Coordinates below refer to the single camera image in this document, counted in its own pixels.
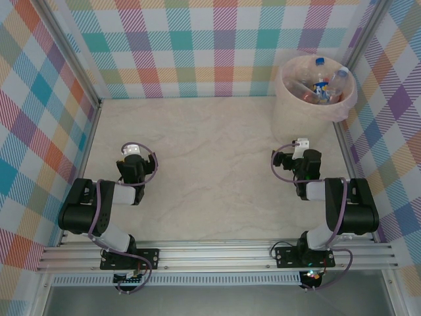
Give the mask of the blue cap yellow blue label bottle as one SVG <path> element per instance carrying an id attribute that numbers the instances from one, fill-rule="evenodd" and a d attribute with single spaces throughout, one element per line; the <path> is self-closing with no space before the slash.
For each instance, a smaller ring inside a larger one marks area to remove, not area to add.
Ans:
<path id="1" fill-rule="evenodd" d="M 320 99 L 323 98 L 326 87 L 330 81 L 330 74 L 326 67 L 325 58 L 319 57 L 315 60 L 315 71 L 313 75 L 313 92 Z"/>

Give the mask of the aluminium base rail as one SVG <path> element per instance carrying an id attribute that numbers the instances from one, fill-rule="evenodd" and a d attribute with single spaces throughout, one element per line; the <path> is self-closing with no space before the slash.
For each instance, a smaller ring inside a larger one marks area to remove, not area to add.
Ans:
<path id="1" fill-rule="evenodd" d="M 144 241 L 139 248 L 157 248 L 157 272 L 262 272 L 274 271 L 284 256 L 274 240 Z M 335 271 L 349 265 L 353 270 L 396 269 L 399 264 L 389 244 L 358 237 L 337 245 L 332 254 Z M 37 267 L 39 273 L 98 273 L 100 250 L 91 242 L 63 242 L 46 248 Z"/>

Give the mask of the beige round bin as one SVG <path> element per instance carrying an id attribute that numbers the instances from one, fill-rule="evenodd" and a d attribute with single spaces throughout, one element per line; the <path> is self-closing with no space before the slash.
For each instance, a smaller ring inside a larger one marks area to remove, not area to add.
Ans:
<path id="1" fill-rule="evenodd" d="M 279 142 L 309 138 L 317 142 L 334 122 L 348 118 L 357 102 L 352 72 L 317 55 L 284 61 L 274 82 L 272 133 Z"/>

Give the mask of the clear plastic bin liner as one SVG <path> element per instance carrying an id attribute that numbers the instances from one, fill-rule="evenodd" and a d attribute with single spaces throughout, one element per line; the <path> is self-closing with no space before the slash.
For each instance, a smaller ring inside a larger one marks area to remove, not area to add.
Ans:
<path id="1" fill-rule="evenodd" d="M 317 104 L 307 103 L 301 98 L 295 97 L 288 91 L 285 81 L 290 77 L 302 81 L 309 89 L 313 87 L 313 75 L 315 60 L 321 56 L 311 55 L 302 51 L 288 49 L 281 57 L 276 74 L 275 90 L 276 104 L 280 108 L 281 117 L 293 120 L 293 117 L 303 115 L 305 120 L 323 120 L 328 122 L 340 122 L 345 120 L 349 111 L 357 102 L 356 82 L 352 72 L 349 75 L 339 102 L 325 104 L 324 97 L 319 98 Z M 330 80 L 334 73 L 343 65 L 333 59 L 325 58 L 326 67 L 330 74 Z"/>

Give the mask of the aluminium frame post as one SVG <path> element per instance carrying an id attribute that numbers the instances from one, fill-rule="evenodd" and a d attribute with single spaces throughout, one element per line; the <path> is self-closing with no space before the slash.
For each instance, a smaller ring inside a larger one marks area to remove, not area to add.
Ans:
<path id="1" fill-rule="evenodd" d="M 392 3 L 393 0 L 369 0 L 369 4 L 353 34 L 350 47 L 346 49 L 345 56 L 342 59 L 342 64 L 351 72 L 355 71 L 358 62 L 362 59 Z"/>
<path id="2" fill-rule="evenodd" d="M 30 0 L 31 4 L 40 15 L 42 21 L 45 23 L 47 29 L 50 31 L 57 47 L 60 49 L 63 57 L 66 59 L 70 68 L 73 70 L 75 77 L 80 82 L 81 87 L 86 92 L 90 101 L 92 101 L 96 108 L 101 107 L 101 100 L 91 84 L 85 70 L 80 64 L 75 51 L 73 50 L 65 32 L 57 22 L 53 11 L 49 8 L 46 0 Z"/>

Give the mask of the aluminium side rail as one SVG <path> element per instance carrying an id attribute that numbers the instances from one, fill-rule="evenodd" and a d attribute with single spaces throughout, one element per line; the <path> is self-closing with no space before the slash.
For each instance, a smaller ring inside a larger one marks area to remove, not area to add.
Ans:
<path id="1" fill-rule="evenodd" d="M 99 119 L 101 116 L 101 111 L 103 108 L 103 103 L 104 103 L 104 99 L 100 99 L 99 100 L 99 105 L 96 108 L 95 112 L 94 112 L 94 117 L 93 117 L 93 122 L 91 125 L 91 130 L 89 131 L 88 134 L 88 138 L 86 141 L 86 146 L 84 149 L 84 154 L 82 156 L 82 161 L 81 161 L 81 165 L 80 165 L 80 169 L 77 173 L 77 177 L 78 178 L 83 178 L 86 172 L 86 167 L 87 167 L 87 162 L 89 160 L 89 155 L 92 149 L 92 145 L 93 145 L 93 141 L 94 141 L 94 137 L 95 137 L 95 133 L 99 124 Z M 59 235 L 55 240 L 55 247 L 60 247 L 62 244 L 66 244 L 68 243 L 67 241 L 68 239 L 68 231 L 67 230 L 59 230 Z"/>
<path id="2" fill-rule="evenodd" d="M 379 227 L 380 218 L 368 181 L 357 177 L 344 127 L 335 123 L 334 130 L 349 178 L 328 181 L 326 222 L 335 235 L 373 233 Z"/>

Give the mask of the small circuit board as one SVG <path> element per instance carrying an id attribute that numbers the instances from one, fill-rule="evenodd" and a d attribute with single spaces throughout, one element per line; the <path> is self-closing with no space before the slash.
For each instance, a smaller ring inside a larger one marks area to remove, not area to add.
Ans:
<path id="1" fill-rule="evenodd" d="M 309 270 L 300 272 L 301 283 L 303 286 L 318 287 L 322 284 L 324 271 Z"/>
<path id="2" fill-rule="evenodd" d="M 129 273 L 115 273 L 112 277 L 114 285 L 120 284 L 121 286 L 137 286 L 143 282 L 143 273 L 129 272 Z"/>

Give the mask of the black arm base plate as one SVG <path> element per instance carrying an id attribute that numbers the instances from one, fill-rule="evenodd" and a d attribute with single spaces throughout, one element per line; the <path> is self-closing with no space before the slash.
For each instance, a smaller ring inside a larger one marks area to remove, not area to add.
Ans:
<path id="1" fill-rule="evenodd" d="M 152 269 L 157 269 L 159 263 L 159 249 L 137 249 L 135 256 L 136 257 L 120 255 L 102 250 L 99 268 L 101 270 L 146 270 L 149 268 L 148 264 L 143 260 L 138 259 L 138 257 L 142 257 L 150 262 Z"/>
<path id="2" fill-rule="evenodd" d="M 303 249 L 297 246 L 275 248 L 277 268 L 330 268 L 335 267 L 332 251 Z"/>

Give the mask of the clear bottle blue red label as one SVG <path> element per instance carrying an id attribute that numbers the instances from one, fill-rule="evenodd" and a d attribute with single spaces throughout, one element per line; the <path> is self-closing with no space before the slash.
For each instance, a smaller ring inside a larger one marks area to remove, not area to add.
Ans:
<path id="1" fill-rule="evenodd" d="M 334 73 L 332 79 L 329 81 L 328 87 L 326 88 L 326 91 L 331 97 L 341 95 L 346 86 L 348 75 L 349 69 L 345 66 L 341 67 Z"/>

